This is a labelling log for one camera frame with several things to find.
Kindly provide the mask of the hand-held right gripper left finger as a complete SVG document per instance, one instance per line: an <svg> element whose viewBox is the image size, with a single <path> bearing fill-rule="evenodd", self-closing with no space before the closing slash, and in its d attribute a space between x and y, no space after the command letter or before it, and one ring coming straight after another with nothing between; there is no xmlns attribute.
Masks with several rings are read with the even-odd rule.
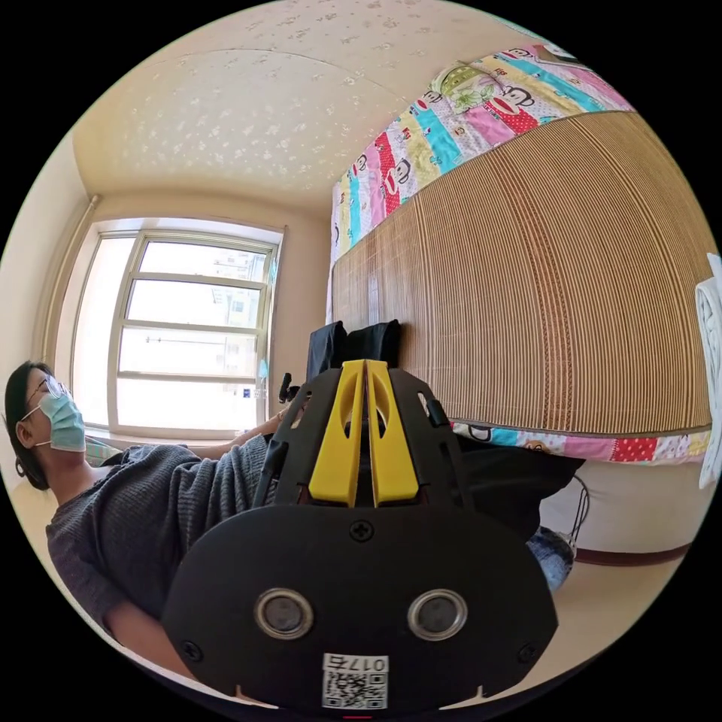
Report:
<svg viewBox="0 0 722 722"><path fill-rule="evenodd" d="M354 360L341 369L308 485L311 498L331 505L354 505L363 425L365 362Z"/></svg>

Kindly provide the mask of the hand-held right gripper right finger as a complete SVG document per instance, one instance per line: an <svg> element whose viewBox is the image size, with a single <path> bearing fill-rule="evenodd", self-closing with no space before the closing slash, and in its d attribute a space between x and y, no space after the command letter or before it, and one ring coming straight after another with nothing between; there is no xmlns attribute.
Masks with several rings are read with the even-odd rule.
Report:
<svg viewBox="0 0 722 722"><path fill-rule="evenodd" d="M419 485L390 371L381 361L367 360L365 364L374 504L412 502Z"/></svg>

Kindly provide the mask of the person's left hand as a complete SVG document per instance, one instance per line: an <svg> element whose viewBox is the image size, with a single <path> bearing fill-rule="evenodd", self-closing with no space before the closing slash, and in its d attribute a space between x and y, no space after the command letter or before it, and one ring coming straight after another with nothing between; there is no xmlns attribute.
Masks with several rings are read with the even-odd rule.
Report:
<svg viewBox="0 0 722 722"><path fill-rule="evenodd" d="M284 423L290 428L296 428L302 419L308 406L310 396L307 393L299 393L289 401L274 417L273 432L277 432Z"/></svg>

